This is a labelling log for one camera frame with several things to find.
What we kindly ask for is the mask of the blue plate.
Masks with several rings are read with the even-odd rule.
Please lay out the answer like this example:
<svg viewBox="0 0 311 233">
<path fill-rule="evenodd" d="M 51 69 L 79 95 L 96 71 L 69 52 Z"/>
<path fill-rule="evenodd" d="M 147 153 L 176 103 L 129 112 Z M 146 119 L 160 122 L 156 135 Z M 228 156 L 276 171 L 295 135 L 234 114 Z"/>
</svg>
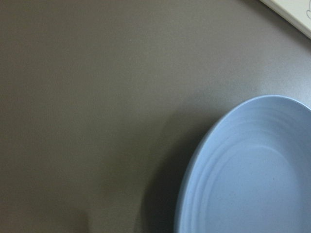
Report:
<svg viewBox="0 0 311 233">
<path fill-rule="evenodd" d="M 173 230 L 310 232 L 310 108 L 266 95 L 239 104 L 217 121 L 188 164 Z"/>
</svg>

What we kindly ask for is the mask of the cream rabbit tray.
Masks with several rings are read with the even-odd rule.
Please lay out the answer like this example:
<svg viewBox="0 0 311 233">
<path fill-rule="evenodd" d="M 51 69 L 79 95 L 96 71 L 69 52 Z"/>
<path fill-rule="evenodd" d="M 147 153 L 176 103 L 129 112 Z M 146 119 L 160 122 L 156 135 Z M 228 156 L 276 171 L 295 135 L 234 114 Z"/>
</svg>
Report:
<svg viewBox="0 0 311 233">
<path fill-rule="evenodd" d="M 282 18 L 311 38 L 311 0 L 260 0 Z"/>
</svg>

